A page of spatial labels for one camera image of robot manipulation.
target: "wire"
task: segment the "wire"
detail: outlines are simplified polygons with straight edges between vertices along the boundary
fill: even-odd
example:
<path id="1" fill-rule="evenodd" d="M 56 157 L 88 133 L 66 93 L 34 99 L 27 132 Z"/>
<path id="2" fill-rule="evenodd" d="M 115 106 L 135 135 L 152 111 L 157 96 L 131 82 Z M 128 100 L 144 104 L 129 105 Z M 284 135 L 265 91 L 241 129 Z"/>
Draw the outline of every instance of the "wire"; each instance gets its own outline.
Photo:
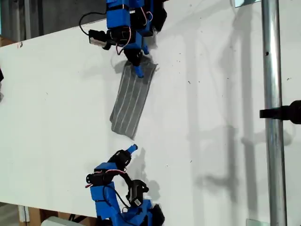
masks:
<path id="1" fill-rule="evenodd" d="M 143 26 L 145 26 L 145 25 L 147 24 L 146 14 L 145 14 L 145 12 L 143 11 L 143 8 L 142 8 L 142 7 L 140 7 L 140 8 L 141 8 L 141 10 L 142 10 L 142 12 L 143 12 L 143 15 L 144 15 L 144 18 L 145 18 L 145 24 L 143 24 Z"/>
<path id="2" fill-rule="evenodd" d="M 108 173 L 108 172 L 119 172 L 119 173 L 125 174 L 125 171 L 118 170 L 118 169 L 109 169 L 105 173 Z"/>
<path id="3" fill-rule="evenodd" d="M 124 209 L 124 208 L 126 208 L 126 209 L 127 209 L 127 207 L 123 207 L 123 208 L 122 208 L 122 213 L 124 213 L 124 211 L 123 211 L 123 209 Z"/>
<path id="4" fill-rule="evenodd" d="M 154 18 L 154 16 L 153 16 L 153 14 L 152 14 L 150 11 L 146 12 L 146 14 L 148 14 L 148 13 L 151 15 L 151 19 L 150 19 L 150 21 L 152 21 L 152 20 L 153 20 L 153 18 Z"/>
<path id="5" fill-rule="evenodd" d="M 120 199 L 120 201 L 122 202 L 122 204 L 123 204 L 127 209 L 130 208 L 130 207 L 129 207 L 128 205 L 126 205 L 126 203 L 122 200 L 122 198 L 120 197 L 119 193 L 116 191 L 115 188 L 111 187 L 110 185 L 105 185 L 104 188 L 103 188 L 103 190 L 104 190 L 106 187 L 112 189 L 112 190 L 115 192 L 115 194 L 118 196 L 118 198 Z"/>
<path id="6" fill-rule="evenodd" d="M 110 185 L 105 185 L 104 188 L 103 188 L 103 199 L 104 199 L 104 201 L 106 202 L 106 204 L 108 204 L 108 206 L 111 207 L 112 205 L 109 203 L 109 201 L 108 201 L 107 198 L 105 197 L 104 189 L 105 189 L 106 187 L 109 187 L 110 189 L 112 189 L 112 190 L 116 193 L 116 195 L 120 198 L 120 200 L 122 201 L 122 203 L 126 206 L 126 208 L 129 209 L 129 207 L 128 207 L 128 206 L 123 202 L 123 200 L 121 199 L 121 197 L 120 197 L 120 195 L 118 194 L 118 192 L 117 192 L 113 187 L 111 187 Z M 128 221 L 121 215 L 121 213 L 118 213 L 118 214 L 121 216 L 122 220 L 123 220 L 125 223 L 127 223 L 127 224 L 129 224 L 129 225 L 132 225 L 132 226 L 138 226 L 138 225 L 134 225 L 134 224 L 128 222 Z"/>
<path id="7" fill-rule="evenodd" d="M 118 56 L 120 56 L 120 54 L 122 53 L 122 51 L 124 50 L 124 48 L 130 43 L 130 40 L 131 40 L 131 37 L 132 37 L 132 30 L 131 30 L 130 26 L 128 27 L 128 29 L 129 29 L 130 36 L 129 36 L 128 40 L 127 40 L 127 43 L 122 47 L 122 49 L 121 49 L 120 52 L 118 52 L 118 45 L 119 44 L 118 44 L 118 42 L 116 43 L 116 52 L 117 52 Z"/>
<path id="8" fill-rule="evenodd" d="M 86 16 L 91 15 L 91 14 L 106 15 L 106 13 L 107 13 L 107 12 L 105 12 L 105 13 L 89 12 L 89 13 L 84 14 L 84 15 L 80 18 L 80 20 L 79 20 L 79 28 L 81 29 L 81 31 L 82 31 L 85 35 L 88 35 L 88 36 L 89 36 L 89 34 L 86 33 L 86 32 L 83 30 L 83 28 L 81 27 L 81 21 L 83 20 L 83 18 L 85 18 Z"/>

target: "black cable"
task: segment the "black cable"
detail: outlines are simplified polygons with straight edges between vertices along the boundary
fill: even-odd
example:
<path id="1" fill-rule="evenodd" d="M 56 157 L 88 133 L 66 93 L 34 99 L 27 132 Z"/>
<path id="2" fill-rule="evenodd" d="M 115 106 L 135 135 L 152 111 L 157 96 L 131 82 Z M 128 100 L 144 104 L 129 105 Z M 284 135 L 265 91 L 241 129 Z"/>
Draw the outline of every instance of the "black cable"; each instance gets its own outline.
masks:
<path id="1" fill-rule="evenodd" d="M 111 187 L 110 185 L 105 185 L 104 187 L 108 187 L 108 188 L 112 189 L 112 190 L 115 192 L 115 194 L 118 196 L 118 198 L 120 199 L 120 201 L 122 202 L 122 204 L 123 204 L 127 209 L 130 208 L 130 207 L 129 207 L 128 205 L 126 205 L 126 203 L 122 200 L 122 198 L 120 197 L 120 195 L 118 194 L 118 192 L 116 191 L 115 188 Z"/>
<path id="2" fill-rule="evenodd" d="M 109 201 L 108 201 L 107 198 L 105 197 L 104 189 L 105 189 L 106 187 L 109 187 L 110 189 L 112 189 L 112 190 L 116 193 L 116 195 L 119 197 L 119 199 L 122 201 L 122 203 L 123 203 L 125 206 L 127 206 L 127 205 L 124 203 L 124 201 L 122 200 L 122 198 L 120 197 L 120 195 L 118 194 L 118 192 L 117 192 L 113 187 L 111 187 L 110 185 L 104 185 L 104 188 L 103 188 L 103 199 L 104 199 L 104 201 L 106 202 L 106 204 L 108 204 L 108 206 L 111 207 L 112 205 L 109 203 Z M 128 222 L 127 220 L 125 220 L 125 218 L 121 215 L 121 213 L 118 213 L 118 214 L 121 216 L 122 220 L 123 220 L 125 223 L 127 223 L 127 224 L 129 224 L 129 225 L 132 225 L 132 226 L 138 226 L 138 225 L 134 225 L 134 224 Z"/>
<path id="3" fill-rule="evenodd" d="M 84 14 L 84 15 L 80 18 L 80 20 L 79 20 L 79 28 L 81 29 L 81 31 L 82 31 L 85 35 L 89 35 L 89 34 L 86 33 L 86 32 L 83 30 L 83 28 L 81 27 L 81 21 L 83 20 L 83 18 L 85 18 L 86 16 L 91 15 L 91 14 L 106 15 L 106 13 L 107 13 L 107 12 L 105 12 L 105 13 L 89 12 L 89 13 Z"/>

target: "blue gripper tip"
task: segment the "blue gripper tip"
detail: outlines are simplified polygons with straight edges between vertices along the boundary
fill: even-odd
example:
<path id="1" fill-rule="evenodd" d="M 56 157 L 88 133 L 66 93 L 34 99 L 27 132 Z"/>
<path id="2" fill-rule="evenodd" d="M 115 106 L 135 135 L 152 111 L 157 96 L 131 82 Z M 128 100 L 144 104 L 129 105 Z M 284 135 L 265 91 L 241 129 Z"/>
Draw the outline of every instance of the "blue gripper tip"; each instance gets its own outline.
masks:
<path id="1" fill-rule="evenodd" d="M 144 77 L 144 74 L 143 74 L 143 72 L 142 72 L 141 67 L 140 67 L 140 66 L 138 66 L 138 67 L 134 66 L 134 68 L 135 68 L 136 74 L 138 75 L 138 78 L 143 78 L 143 77 Z"/>
<path id="2" fill-rule="evenodd" d="M 138 149 L 138 146 L 137 145 L 132 145 L 130 146 L 127 151 L 130 152 L 131 154 L 136 151 Z"/>

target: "gray towel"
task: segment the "gray towel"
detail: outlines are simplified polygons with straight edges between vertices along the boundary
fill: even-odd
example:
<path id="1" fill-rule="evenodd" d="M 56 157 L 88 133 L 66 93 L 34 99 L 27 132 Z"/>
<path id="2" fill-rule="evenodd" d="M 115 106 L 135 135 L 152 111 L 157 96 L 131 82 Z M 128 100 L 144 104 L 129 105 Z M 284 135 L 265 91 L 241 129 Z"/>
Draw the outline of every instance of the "gray towel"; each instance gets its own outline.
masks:
<path id="1" fill-rule="evenodd" d="M 138 78 L 130 62 L 126 62 L 120 81 L 118 95 L 110 116 L 112 131 L 134 139 L 151 80 L 157 65 L 144 57 L 141 61 L 143 78 Z"/>

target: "white label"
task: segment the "white label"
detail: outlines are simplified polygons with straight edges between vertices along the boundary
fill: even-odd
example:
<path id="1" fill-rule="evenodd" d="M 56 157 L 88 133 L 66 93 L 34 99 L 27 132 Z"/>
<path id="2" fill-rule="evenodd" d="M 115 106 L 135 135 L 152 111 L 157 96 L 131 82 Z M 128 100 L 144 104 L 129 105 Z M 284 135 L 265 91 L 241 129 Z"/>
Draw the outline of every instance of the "white label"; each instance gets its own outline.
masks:
<path id="1" fill-rule="evenodd" d="M 107 44 L 107 42 L 99 41 L 99 40 L 96 40 L 92 37 L 90 38 L 90 43 L 92 45 L 96 45 L 96 46 L 100 46 L 100 47 L 105 47 L 105 45 Z"/>
<path id="2" fill-rule="evenodd" d="M 138 199 L 136 199 L 134 203 L 135 203 L 137 206 L 140 206 L 140 205 L 141 205 L 141 202 L 140 202 Z"/>

